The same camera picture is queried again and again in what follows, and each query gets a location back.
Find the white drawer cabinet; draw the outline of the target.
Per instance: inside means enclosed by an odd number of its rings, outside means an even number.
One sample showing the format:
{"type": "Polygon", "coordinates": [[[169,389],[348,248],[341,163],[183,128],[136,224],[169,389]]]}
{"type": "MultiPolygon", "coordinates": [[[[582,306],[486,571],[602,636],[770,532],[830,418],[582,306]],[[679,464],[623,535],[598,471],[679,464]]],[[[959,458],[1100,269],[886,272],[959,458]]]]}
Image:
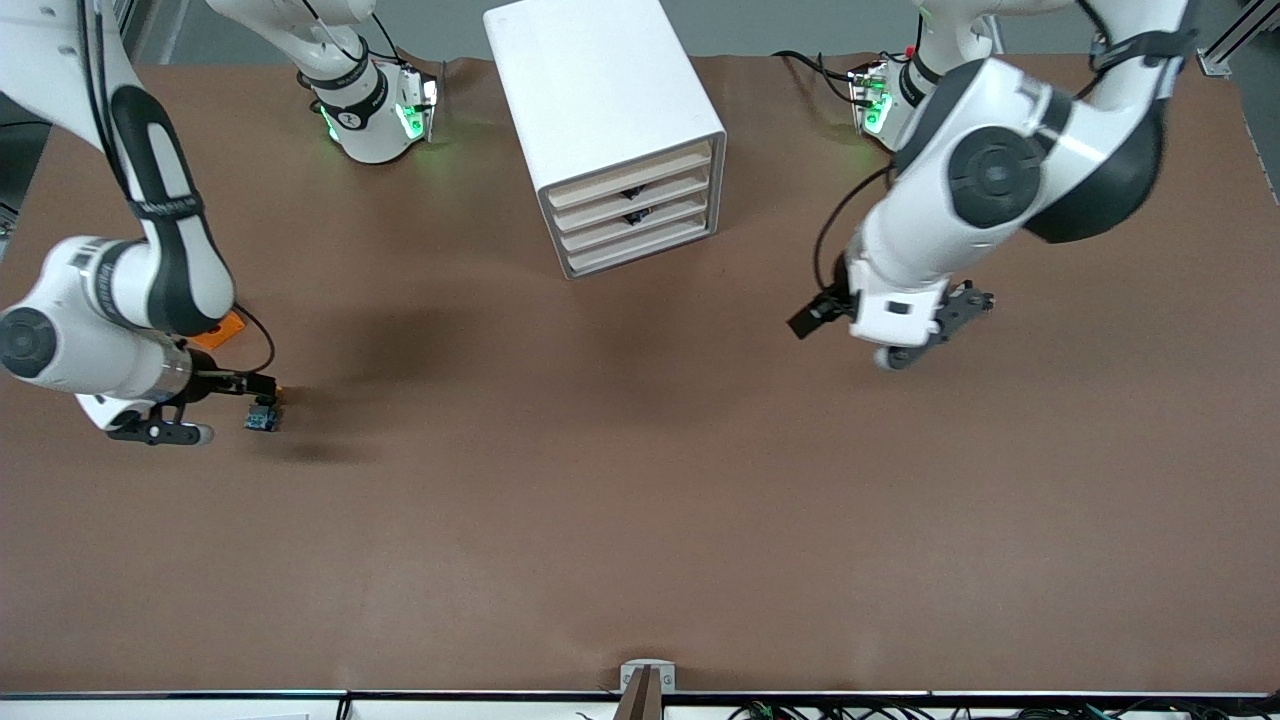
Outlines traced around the white drawer cabinet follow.
{"type": "Polygon", "coordinates": [[[660,0],[516,0],[483,23],[563,273],[545,188],[686,145],[714,146],[705,219],[717,232],[727,132],[660,0]]]}

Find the orange box with hole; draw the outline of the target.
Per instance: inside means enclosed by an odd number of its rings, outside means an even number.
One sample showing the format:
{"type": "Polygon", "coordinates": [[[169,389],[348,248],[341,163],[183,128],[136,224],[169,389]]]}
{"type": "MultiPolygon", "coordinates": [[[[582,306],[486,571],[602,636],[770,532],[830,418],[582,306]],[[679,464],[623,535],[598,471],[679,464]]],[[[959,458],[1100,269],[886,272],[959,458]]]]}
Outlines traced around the orange box with hole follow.
{"type": "Polygon", "coordinates": [[[188,341],[205,351],[214,351],[236,338],[244,328],[243,316],[232,310],[212,329],[189,336],[188,341]]]}

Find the brown paper table cover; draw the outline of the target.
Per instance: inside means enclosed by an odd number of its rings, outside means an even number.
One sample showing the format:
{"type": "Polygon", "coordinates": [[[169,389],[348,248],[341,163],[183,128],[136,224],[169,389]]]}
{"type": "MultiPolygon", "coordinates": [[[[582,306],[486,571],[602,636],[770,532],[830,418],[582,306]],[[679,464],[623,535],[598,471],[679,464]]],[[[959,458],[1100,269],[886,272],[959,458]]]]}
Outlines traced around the brown paper table cover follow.
{"type": "Polygon", "coordinates": [[[988,313],[886,373],[812,242],[884,158],[776,58],[696,69],[719,232],[563,278],[489,61],[349,161],[285,67],[146,67],[278,433],[106,439],[0,374],[0,691],[1280,688],[1280,206],[1187,70],[1149,201],[1019,234],[988,313]]]}

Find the white table edge rail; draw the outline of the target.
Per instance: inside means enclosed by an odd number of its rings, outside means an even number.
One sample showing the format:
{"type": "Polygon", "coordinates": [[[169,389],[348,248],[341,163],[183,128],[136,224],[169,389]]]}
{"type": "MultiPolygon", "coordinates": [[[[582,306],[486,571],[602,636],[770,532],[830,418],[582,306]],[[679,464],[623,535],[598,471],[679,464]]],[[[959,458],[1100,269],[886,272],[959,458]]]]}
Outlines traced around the white table edge rail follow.
{"type": "Polygon", "coordinates": [[[101,691],[0,693],[0,720],[1280,720],[1280,689],[101,691]]]}

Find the aluminium frame profile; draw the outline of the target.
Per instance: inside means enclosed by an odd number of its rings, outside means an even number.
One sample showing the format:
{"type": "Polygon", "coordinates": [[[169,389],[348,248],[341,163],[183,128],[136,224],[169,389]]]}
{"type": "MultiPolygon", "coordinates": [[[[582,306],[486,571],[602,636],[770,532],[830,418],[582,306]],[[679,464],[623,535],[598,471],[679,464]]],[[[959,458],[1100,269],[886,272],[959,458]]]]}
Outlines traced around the aluminium frame profile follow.
{"type": "Polygon", "coordinates": [[[1263,32],[1280,29],[1280,0],[1245,0],[1243,12],[1207,47],[1197,50],[1199,68],[1208,77],[1229,77],[1230,60],[1263,32]]]}
{"type": "Polygon", "coordinates": [[[157,0],[90,0],[104,19],[115,23],[125,55],[133,61],[157,0]]]}

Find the grey metal bracket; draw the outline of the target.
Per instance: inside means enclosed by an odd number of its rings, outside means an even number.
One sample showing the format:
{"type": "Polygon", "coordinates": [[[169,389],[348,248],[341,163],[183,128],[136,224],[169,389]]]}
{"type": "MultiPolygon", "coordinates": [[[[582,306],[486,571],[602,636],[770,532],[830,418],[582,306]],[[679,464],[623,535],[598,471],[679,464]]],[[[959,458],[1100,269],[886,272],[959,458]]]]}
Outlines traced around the grey metal bracket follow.
{"type": "Polygon", "coordinates": [[[673,662],[663,659],[631,659],[620,666],[620,693],[626,692],[631,680],[646,678],[648,684],[657,687],[662,694],[675,693],[677,673],[673,662]]]}

